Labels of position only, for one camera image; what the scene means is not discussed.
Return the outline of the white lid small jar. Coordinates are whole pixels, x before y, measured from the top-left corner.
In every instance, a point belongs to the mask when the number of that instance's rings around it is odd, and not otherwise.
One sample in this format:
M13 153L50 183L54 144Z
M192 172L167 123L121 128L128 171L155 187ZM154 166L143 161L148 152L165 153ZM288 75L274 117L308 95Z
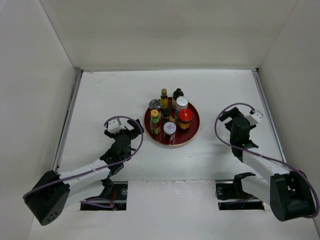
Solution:
M173 122L168 121L163 125L164 138L169 142L175 139L176 131L177 126Z

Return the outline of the small yellow label bottle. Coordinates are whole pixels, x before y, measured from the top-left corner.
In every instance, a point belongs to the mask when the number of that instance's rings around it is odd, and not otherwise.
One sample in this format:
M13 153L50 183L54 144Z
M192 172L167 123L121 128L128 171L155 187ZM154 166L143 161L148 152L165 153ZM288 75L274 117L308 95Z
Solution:
M161 104L161 109L162 110L168 108L168 93L167 93L167 89L166 88L163 88L161 90L160 104Z

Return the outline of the small black label spice bottle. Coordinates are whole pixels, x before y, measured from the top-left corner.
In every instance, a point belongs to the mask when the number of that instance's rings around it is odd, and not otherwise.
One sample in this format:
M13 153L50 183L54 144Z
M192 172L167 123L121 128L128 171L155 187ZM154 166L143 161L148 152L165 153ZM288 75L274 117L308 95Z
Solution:
M169 108L165 108L162 111L162 122L165 124L170 121L171 110Z

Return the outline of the red cap sauce jar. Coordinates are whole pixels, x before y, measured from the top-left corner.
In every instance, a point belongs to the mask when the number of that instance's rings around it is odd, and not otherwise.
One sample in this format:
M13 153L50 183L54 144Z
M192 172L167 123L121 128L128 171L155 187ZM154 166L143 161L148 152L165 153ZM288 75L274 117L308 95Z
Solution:
M189 109L182 109L178 115L178 128L182 132L187 132L193 120L193 113Z

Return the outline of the black cap clear bottle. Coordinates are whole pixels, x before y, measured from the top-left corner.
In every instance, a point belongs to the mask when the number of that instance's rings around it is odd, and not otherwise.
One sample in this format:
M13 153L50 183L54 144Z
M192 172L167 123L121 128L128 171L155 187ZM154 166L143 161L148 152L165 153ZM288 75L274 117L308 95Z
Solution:
M171 106L175 110L176 109L176 104L177 104L177 98L183 97L184 93L180 88L177 88L173 94L172 94L172 103Z

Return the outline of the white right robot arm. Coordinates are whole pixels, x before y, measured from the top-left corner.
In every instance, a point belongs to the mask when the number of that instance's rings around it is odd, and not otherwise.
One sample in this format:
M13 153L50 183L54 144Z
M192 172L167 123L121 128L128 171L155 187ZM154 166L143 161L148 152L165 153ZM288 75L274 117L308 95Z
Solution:
M232 185L232 192L238 198L247 194L267 203L273 215L281 222L297 218L314 219L320 213L320 200L306 175L292 165L275 158L252 151L258 146L250 140L250 131L261 122L263 114L250 107L245 116L238 103L223 109L216 122L225 123L229 141L221 142L231 148L232 154L255 172L235 176L238 182Z

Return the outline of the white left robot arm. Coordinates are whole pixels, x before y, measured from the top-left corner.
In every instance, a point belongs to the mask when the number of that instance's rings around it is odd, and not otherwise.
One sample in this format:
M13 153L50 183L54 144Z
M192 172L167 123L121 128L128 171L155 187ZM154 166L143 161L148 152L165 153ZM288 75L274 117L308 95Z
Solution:
M111 122L119 119L120 116L114 116L104 124L104 134L114 142L100 158L68 172L49 170L23 195L24 203L40 225L51 224L66 207L74 203L98 207L98 199L105 200L112 195L114 184L111 178L139 151L139 148L132 147L132 141L144 137L139 119L130 117L125 119L131 128L120 126L111 132Z

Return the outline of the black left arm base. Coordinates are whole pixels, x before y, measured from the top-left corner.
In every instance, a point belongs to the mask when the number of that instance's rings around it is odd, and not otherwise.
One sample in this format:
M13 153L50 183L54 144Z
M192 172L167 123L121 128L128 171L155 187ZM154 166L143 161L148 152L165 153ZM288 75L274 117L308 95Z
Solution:
M127 181L107 182L99 196L91 197L87 202L81 202L81 211L126 211L128 197Z

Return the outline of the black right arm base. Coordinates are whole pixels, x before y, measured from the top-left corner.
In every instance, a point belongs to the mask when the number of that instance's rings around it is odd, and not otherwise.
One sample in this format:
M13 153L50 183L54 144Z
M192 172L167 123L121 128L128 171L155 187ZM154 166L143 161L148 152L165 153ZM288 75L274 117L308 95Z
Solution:
M255 177L252 172L236 174L232 180L216 180L215 196L220 211L265 210L264 203L257 197L244 192L242 180Z

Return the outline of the green label sauce bottle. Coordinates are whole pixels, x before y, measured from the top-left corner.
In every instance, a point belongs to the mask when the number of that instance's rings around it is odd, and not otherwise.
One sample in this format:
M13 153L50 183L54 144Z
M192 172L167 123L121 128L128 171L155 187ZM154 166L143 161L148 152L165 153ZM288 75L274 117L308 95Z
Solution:
M150 111L150 130L151 133L155 135L158 135L161 132L161 120L157 109Z

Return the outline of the blue label granule bottle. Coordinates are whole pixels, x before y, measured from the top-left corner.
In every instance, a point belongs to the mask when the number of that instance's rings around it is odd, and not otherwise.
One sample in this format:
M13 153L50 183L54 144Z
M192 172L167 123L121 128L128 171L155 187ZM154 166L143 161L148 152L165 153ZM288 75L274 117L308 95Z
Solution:
M179 119L179 113L181 110L187 109L188 108L188 99L184 96L180 96L176 99L176 104L175 104L175 118L178 120Z

